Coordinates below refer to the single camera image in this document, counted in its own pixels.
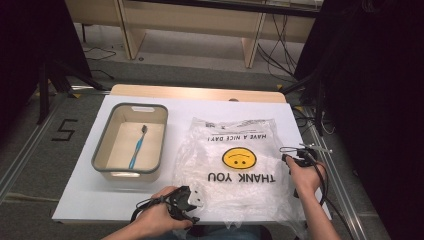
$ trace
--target beige plastic tray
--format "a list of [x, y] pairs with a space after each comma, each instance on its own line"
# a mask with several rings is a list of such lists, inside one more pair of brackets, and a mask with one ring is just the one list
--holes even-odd
[[[94, 169], [112, 179], [155, 181], [159, 177], [168, 110], [162, 105], [121, 103], [109, 116], [92, 158]], [[133, 169], [129, 168], [142, 127], [147, 132]]]

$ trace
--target blue toothbrush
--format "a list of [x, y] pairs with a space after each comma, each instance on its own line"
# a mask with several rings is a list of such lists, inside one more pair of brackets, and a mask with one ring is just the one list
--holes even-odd
[[134, 168], [134, 164], [135, 164], [135, 160], [137, 159], [138, 151], [141, 148], [141, 144], [143, 143], [144, 135], [146, 135], [146, 132], [147, 132], [147, 126], [146, 125], [143, 125], [143, 127], [141, 128], [141, 132], [143, 134], [141, 135], [141, 138], [138, 140], [137, 145], [135, 146], [134, 155], [131, 158], [131, 162], [130, 162], [130, 166], [129, 166], [130, 169]]

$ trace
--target hand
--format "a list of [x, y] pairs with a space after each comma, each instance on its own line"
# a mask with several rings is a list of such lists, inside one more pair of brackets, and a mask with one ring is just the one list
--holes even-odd
[[[321, 181], [314, 167], [299, 167], [293, 158], [286, 157], [287, 165], [291, 171], [291, 177], [296, 186], [296, 191], [300, 198], [315, 196], [316, 190], [321, 185]], [[317, 167], [321, 175], [325, 177], [325, 167], [322, 163], [317, 162]]]
[[[153, 194], [152, 198], [158, 198], [177, 189], [168, 186]], [[140, 239], [146, 237], [157, 237], [168, 231], [186, 229], [193, 226], [189, 220], [175, 220], [168, 213], [165, 203], [153, 205], [140, 213], [137, 219], [128, 226], [112, 233], [104, 239]]]
[[[162, 195], [166, 195], [175, 189], [177, 189], [177, 187], [165, 187], [158, 193], [153, 194], [152, 198], [158, 198]], [[147, 210], [143, 211], [132, 224], [137, 225], [140, 228], [148, 229], [149, 237], [157, 237], [168, 231], [185, 229], [193, 225], [193, 223], [189, 220], [179, 221], [171, 218], [165, 203], [151, 206]]]

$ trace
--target yellow smiley face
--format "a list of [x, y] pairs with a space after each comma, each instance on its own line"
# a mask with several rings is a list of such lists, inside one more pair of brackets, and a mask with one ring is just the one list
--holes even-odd
[[222, 161], [230, 168], [247, 169], [256, 164], [256, 156], [247, 148], [236, 147], [227, 150], [222, 156]]

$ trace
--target tripod leg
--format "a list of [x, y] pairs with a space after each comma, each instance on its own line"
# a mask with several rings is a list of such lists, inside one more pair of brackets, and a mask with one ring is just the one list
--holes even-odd
[[46, 118], [46, 116], [49, 114], [49, 89], [46, 68], [46, 63], [43, 62], [38, 71], [38, 88], [40, 90], [40, 115], [38, 117], [37, 124], [41, 124]]
[[81, 27], [82, 27], [82, 41], [84, 43], [86, 43], [87, 41], [85, 39], [85, 25], [84, 25], [84, 23], [81, 23]]
[[287, 88], [282, 88], [281, 90], [279, 90], [279, 92], [281, 92], [284, 95], [287, 95], [287, 94], [289, 94], [293, 91], [298, 90], [299, 88], [305, 86], [306, 84], [308, 84], [311, 81], [311, 79], [312, 79], [311, 75], [305, 77], [304, 79], [298, 81], [297, 83], [295, 83], [291, 86], [288, 86]]
[[79, 78], [81, 81], [87, 83], [88, 85], [94, 87], [96, 90], [102, 90], [102, 91], [110, 91], [110, 88], [105, 88], [103, 85], [97, 83], [90, 77], [85, 76], [84, 74], [80, 73], [79, 71], [75, 70], [71, 66], [67, 65], [64, 62], [53, 60], [53, 63], [57, 66], [59, 66], [61, 69], [63, 69], [65, 72], [72, 74], [73, 76]]
[[322, 137], [322, 111], [324, 110], [324, 86], [319, 82], [318, 93], [317, 93], [317, 102], [316, 102], [316, 112], [315, 112], [315, 129], [318, 134]]

